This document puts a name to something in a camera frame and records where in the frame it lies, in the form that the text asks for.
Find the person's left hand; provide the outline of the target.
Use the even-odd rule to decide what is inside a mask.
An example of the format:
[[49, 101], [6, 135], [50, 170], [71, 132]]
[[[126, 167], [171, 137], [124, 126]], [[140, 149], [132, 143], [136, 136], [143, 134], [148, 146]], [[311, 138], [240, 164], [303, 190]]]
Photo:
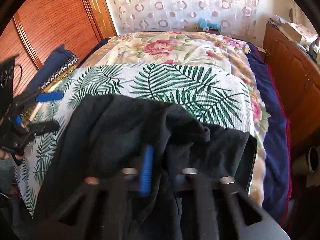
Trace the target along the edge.
[[0, 159], [2, 160], [7, 160], [10, 158], [10, 154], [7, 152], [4, 152], [3, 150], [0, 150]]

